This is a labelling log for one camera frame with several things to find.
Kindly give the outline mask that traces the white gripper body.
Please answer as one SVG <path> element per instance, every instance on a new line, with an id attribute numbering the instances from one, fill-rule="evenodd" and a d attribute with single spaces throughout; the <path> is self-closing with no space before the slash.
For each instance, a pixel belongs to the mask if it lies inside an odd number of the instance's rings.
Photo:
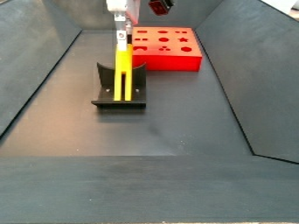
<path id="1" fill-rule="evenodd" d="M 106 0 L 106 10 L 117 22 L 129 20 L 133 25 L 137 24 L 140 0 Z"/>

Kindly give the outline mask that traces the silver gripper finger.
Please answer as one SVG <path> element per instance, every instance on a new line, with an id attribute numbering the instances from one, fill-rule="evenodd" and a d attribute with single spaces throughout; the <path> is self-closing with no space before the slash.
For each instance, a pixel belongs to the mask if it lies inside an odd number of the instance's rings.
<path id="1" fill-rule="evenodd" d="M 124 51 L 126 49 L 126 16 L 122 11 L 114 13 L 114 23 L 117 49 Z"/>

